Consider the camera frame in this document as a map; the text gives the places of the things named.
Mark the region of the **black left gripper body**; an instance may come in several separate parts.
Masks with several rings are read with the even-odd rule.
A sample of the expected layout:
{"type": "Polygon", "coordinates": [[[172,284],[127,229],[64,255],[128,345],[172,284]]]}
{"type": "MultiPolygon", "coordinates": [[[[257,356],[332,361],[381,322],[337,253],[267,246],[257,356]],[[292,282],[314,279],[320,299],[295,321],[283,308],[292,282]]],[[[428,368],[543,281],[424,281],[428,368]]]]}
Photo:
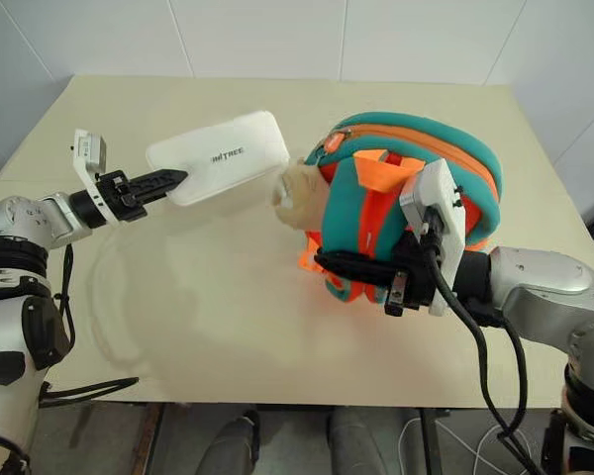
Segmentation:
{"type": "Polygon", "coordinates": [[[96,186],[118,221],[129,223],[147,215],[140,197],[140,188],[123,171],[116,170],[100,175],[96,186]]]}

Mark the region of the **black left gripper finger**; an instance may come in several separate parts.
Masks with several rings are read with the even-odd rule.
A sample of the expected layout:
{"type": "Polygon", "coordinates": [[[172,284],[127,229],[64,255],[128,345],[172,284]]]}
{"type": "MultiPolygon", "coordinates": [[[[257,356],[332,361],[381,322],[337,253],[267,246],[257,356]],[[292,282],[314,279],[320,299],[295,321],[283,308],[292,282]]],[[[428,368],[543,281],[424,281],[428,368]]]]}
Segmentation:
{"type": "Polygon", "coordinates": [[[174,180],[172,178],[136,178],[131,181],[131,193],[137,202],[151,203],[164,198],[168,192],[174,190],[180,184],[180,180],[174,180]]]}
{"type": "Polygon", "coordinates": [[[171,191],[178,187],[188,173],[177,169],[160,169],[133,178],[128,185],[133,191],[171,191]]]}

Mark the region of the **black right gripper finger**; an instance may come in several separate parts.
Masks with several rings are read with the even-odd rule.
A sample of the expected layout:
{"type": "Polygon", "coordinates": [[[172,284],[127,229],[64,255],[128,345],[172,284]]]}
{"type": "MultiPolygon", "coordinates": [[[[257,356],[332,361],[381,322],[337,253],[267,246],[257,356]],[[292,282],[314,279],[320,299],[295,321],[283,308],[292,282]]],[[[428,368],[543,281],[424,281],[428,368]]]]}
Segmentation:
{"type": "Polygon", "coordinates": [[[330,271],[396,271],[398,269],[395,263],[345,251],[318,252],[314,259],[320,266],[330,271]]]}
{"type": "Polygon", "coordinates": [[[390,285],[397,269],[391,268],[333,268],[327,272],[337,277],[370,285],[390,285]]]}

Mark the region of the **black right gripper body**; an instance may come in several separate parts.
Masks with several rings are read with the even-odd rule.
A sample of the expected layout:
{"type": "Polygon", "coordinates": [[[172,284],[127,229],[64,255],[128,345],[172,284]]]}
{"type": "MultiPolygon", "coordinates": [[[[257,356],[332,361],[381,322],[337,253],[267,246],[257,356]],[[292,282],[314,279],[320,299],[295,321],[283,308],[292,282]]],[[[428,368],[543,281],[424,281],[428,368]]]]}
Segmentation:
{"type": "Polygon", "coordinates": [[[430,263],[441,263],[440,252],[422,246],[412,232],[402,234],[392,250],[391,259],[384,263],[389,283],[384,311],[388,316],[401,316],[405,309],[430,307],[436,292],[430,263]]]}

